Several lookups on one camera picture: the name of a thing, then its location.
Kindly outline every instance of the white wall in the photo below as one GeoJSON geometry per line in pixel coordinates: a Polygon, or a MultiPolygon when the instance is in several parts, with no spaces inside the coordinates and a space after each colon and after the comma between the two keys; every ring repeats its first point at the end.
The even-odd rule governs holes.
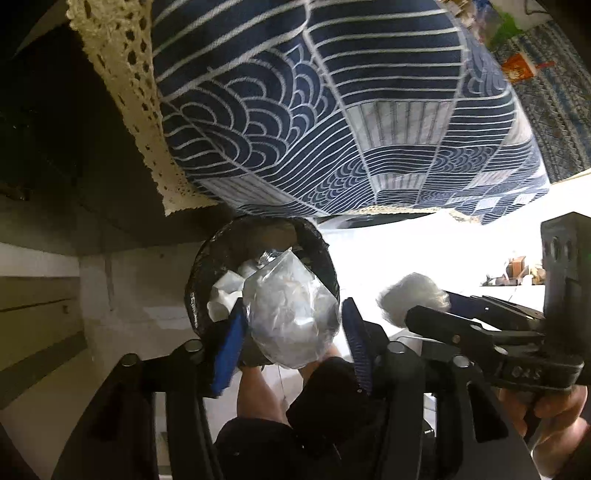
{"type": "Polygon", "coordinates": [[[0,244],[0,277],[78,277],[77,257],[0,244]]]}

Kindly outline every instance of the trash bin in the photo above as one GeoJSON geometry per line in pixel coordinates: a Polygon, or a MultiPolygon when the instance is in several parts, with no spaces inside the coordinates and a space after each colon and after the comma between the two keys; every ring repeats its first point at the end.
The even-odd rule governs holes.
{"type": "MultiPolygon", "coordinates": [[[[244,216],[218,230],[197,253],[185,290],[185,305],[195,333],[205,338],[214,324],[207,312],[207,302],[213,284],[227,270],[236,271],[245,261],[259,258],[267,250],[285,251],[289,247],[339,300],[339,283],[328,244],[311,222],[301,218],[244,216]]],[[[241,361],[248,366],[270,363],[250,335],[242,348],[241,361]]]]}

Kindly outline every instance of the person's arm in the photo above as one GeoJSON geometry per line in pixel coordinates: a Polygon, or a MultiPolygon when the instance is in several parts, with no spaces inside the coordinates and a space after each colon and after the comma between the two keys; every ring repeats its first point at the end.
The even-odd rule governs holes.
{"type": "MultiPolygon", "coordinates": [[[[527,431],[524,417],[527,406],[509,390],[501,390],[499,399],[523,436],[527,431]]],[[[540,442],[534,449],[534,461],[544,476],[554,476],[566,464],[590,432],[589,423],[581,418],[587,401],[587,387],[575,385],[568,394],[549,394],[541,398],[534,413],[541,419],[550,419],[540,442]]]]}

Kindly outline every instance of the white tissue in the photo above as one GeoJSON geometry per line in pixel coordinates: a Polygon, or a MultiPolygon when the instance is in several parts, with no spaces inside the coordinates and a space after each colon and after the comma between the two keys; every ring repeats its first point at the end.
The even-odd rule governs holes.
{"type": "Polygon", "coordinates": [[[244,277],[228,270],[222,278],[213,284],[212,293],[207,302],[207,312],[214,321],[225,320],[230,316],[237,299],[242,297],[244,277]]]}

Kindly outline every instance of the plastic bag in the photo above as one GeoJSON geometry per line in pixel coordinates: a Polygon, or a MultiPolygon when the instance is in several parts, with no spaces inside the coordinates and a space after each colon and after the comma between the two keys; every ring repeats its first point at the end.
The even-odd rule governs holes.
{"type": "Polygon", "coordinates": [[[250,276],[242,293],[254,341],[282,367],[320,360],[339,331],[339,302],[291,249],[250,276]]]}
{"type": "Polygon", "coordinates": [[[448,312],[449,295],[440,290],[433,280],[420,273],[411,273],[380,295],[378,305],[387,321],[406,328],[406,314],[417,305],[448,312]]]}

